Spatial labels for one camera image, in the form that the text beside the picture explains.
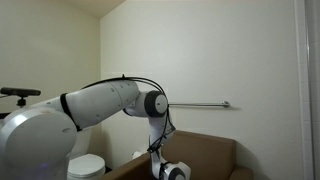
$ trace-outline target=toilet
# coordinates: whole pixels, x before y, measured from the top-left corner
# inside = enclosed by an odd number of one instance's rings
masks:
[[[70,154],[67,180],[100,180],[105,173],[104,160],[97,155],[86,154],[91,131],[91,128],[86,128],[77,133],[77,140]]]

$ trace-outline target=toilet tank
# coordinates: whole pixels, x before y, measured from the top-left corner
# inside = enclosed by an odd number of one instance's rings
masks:
[[[71,151],[70,160],[87,154],[92,128],[85,128],[77,132],[77,140]]]

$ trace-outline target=toilet seat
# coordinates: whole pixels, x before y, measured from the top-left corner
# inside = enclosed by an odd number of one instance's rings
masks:
[[[75,178],[88,178],[105,170],[104,160],[93,154],[75,158],[69,162],[68,175]]]

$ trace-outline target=white robotic arm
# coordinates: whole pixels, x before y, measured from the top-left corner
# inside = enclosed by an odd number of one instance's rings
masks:
[[[124,77],[101,81],[8,115],[0,129],[0,176],[37,179],[36,176],[42,174],[42,179],[66,178],[76,131],[124,110],[130,116],[149,118],[151,145],[148,151],[153,176],[188,180],[191,170],[187,165],[167,163],[161,156],[161,145],[170,139],[175,129],[170,121],[166,96],[161,87],[159,91],[140,92],[134,81],[143,82],[141,78]]]

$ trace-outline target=ceiling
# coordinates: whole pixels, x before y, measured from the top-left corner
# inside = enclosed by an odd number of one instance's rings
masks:
[[[97,18],[102,18],[125,0],[61,0]]]

